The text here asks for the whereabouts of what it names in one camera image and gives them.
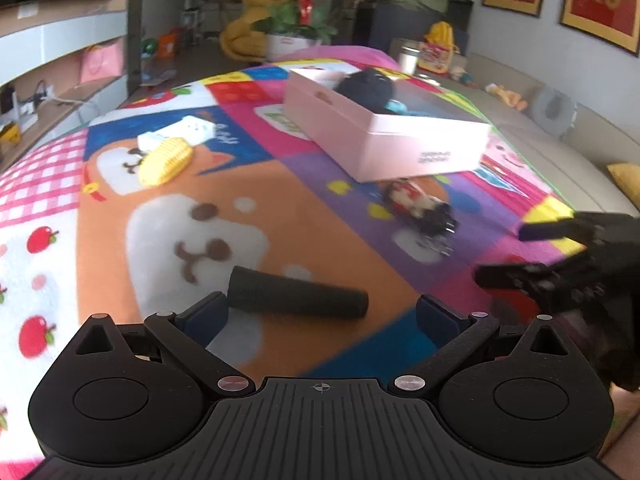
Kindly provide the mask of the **white cylinder cup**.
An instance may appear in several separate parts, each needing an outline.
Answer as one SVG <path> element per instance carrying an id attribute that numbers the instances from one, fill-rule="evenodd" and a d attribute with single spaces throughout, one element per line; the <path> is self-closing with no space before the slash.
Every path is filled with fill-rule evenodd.
<path id="1" fill-rule="evenodd" d="M 404 44 L 400 48 L 398 55 L 398 65 L 401 73 L 412 76 L 416 71 L 416 66 L 418 66 L 419 56 L 419 48 Z"/>

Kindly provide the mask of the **beige sofa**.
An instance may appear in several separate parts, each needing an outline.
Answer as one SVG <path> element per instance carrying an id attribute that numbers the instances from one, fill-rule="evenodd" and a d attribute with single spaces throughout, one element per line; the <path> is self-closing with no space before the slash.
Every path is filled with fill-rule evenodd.
<path id="1" fill-rule="evenodd" d="M 574 127 L 555 138 L 526 114 L 512 110 L 484 91 L 502 84 L 529 100 L 542 87 L 538 79 L 486 56 L 471 53 L 466 71 L 478 84 L 471 89 L 444 75 L 427 76 L 468 98 L 500 130 L 521 158 L 553 185 L 567 203 L 580 210 L 624 212 L 636 216 L 634 203 L 616 185 L 608 165 L 639 162 L 639 142 L 589 107 L 579 104 Z"/>

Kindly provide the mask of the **glass fish tank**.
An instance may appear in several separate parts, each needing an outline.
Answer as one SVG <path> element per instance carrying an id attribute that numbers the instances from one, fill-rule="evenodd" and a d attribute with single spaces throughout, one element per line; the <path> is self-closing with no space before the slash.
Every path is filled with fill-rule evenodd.
<path id="1" fill-rule="evenodd" d="M 454 44 L 469 44 L 472 0 L 348 0 L 346 18 L 351 44 L 390 52 L 401 39 L 421 41 L 431 27 L 446 22 Z"/>

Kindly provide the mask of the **pink gift bag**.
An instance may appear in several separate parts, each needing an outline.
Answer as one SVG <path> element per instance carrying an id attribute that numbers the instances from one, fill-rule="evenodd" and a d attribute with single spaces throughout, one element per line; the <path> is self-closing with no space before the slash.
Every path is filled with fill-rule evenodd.
<path id="1" fill-rule="evenodd" d="M 124 44 L 118 38 L 106 44 L 88 47 L 81 55 L 80 83 L 122 76 Z"/>

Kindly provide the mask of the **black cylinder handle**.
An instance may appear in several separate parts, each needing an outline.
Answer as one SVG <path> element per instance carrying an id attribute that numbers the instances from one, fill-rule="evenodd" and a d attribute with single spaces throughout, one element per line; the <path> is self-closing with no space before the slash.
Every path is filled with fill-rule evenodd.
<path id="1" fill-rule="evenodd" d="M 286 278 L 235 266 L 228 300 L 232 308 L 250 313 L 363 318 L 369 307 L 367 292 L 348 287 Z"/>

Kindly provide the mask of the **colourful cartoon play mat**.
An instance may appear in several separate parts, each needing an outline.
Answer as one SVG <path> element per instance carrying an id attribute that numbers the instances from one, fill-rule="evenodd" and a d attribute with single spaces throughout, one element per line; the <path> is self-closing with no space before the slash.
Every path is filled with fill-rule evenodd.
<path id="1" fill-rule="evenodd" d="M 40 145 L 1 176 L 1 474 L 41 460 L 27 419 L 35 386 L 94 312 L 137 323 L 227 287 L 235 266 L 355 287 L 360 321 L 231 310 L 210 351 L 255 380 L 269 375 L 387 382 L 429 356 L 414 305 L 432 294 L 485 309 L 481 261 L 547 261 L 570 240 L 523 244 L 522 222 L 570 215 L 553 188 L 494 132 L 474 172 L 422 178 L 458 220 L 443 256 L 352 180 L 285 117 L 290 63 L 235 70 L 145 96 Z M 139 134 L 196 116 L 216 136 L 190 165 L 144 188 Z"/>

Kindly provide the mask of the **red snack bag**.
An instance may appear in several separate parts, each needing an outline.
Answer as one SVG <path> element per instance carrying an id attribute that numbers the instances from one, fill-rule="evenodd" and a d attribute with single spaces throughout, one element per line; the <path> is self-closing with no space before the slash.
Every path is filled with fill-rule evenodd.
<path id="1" fill-rule="evenodd" d="M 454 44 L 441 46 L 436 42 L 422 41 L 416 65 L 420 70 L 426 70 L 437 75 L 446 75 L 449 72 L 454 56 L 458 53 L 459 49 Z"/>

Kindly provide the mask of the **yellow cushion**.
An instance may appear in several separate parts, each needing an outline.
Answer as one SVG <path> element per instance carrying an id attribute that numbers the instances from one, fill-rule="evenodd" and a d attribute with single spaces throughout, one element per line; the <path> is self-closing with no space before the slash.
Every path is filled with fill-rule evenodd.
<path id="1" fill-rule="evenodd" d="M 608 173 L 628 200 L 640 209 L 640 166 L 618 162 L 608 165 Z"/>

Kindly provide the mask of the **potted pink flower plant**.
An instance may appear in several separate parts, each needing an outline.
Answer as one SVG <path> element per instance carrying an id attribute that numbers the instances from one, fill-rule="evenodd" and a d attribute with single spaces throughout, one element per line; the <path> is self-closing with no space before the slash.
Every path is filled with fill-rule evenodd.
<path id="1" fill-rule="evenodd" d="M 272 0 L 267 12 L 252 29 L 265 34 L 268 62 L 298 50 L 330 44 L 337 35 L 338 9 L 334 0 Z"/>

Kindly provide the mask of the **grey neck pillow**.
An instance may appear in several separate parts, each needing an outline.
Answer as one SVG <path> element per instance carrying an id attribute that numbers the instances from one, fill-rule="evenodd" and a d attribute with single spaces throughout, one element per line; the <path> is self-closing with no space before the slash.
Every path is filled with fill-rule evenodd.
<path id="1" fill-rule="evenodd" d="M 555 88 L 541 86 L 529 101 L 527 115 L 549 136 L 561 139 L 574 127 L 577 102 Z"/>

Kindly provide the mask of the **black plush toy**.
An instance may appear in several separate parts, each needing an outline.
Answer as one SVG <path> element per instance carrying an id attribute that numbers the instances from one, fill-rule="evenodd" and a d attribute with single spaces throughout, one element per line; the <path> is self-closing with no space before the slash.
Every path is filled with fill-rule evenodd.
<path id="1" fill-rule="evenodd" d="M 346 76 L 334 91 L 375 114 L 383 113 L 395 96 L 390 77 L 373 67 Z"/>

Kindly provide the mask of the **yellow corn toy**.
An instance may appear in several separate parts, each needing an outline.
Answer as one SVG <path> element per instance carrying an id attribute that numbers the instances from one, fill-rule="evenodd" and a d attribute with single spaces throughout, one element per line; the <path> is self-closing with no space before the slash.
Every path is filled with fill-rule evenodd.
<path id="1" fill-rule="evenodd" d="M 137 171 L 144 188 L 155 188 L 178 177 L 190 165 L 193 148 L 181 138 L 170 138 L 146 154 Z"/>

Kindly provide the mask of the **white power adapter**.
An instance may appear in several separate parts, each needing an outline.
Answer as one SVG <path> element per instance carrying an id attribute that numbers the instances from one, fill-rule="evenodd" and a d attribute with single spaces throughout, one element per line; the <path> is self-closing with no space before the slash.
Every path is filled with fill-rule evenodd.
<path id="1" fill-rule="evenodd" d="M 213 140 L 215 136 L 216 125 L 213 122 L 190 115 L 166 127 L 139 134 L 137 144 L 140 151 L 149 153 L 167 139 L 179 138 L 190 146 L 197 146 Z"/>

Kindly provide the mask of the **doll figure keychain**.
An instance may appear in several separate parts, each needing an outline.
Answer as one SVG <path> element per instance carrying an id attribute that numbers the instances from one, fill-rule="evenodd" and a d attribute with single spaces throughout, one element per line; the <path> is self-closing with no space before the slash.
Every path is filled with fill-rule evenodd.
<path id="1" fill-rule="evenodd" d="M 450 237 L 457 231 L 458 222 L 446 200 L 424 192 L 409 179 L 386 185 L 383 200 L 390 210 L 408 221 L 422 245 L 443 256 L 452 253 Z"/>

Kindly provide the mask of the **pink cardboard box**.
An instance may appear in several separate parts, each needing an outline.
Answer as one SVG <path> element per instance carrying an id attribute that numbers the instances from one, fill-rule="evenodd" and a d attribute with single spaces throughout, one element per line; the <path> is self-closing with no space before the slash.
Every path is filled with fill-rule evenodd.
<path id="1" fill-rule="evenodd" d="M 335 91 L 346 75 L 293 68 L 283 113 L 354 180 L 362 182 L 473 171 L 492 125 L 407 79 L 394 81 L 416 115 L 375 114 Z"/>

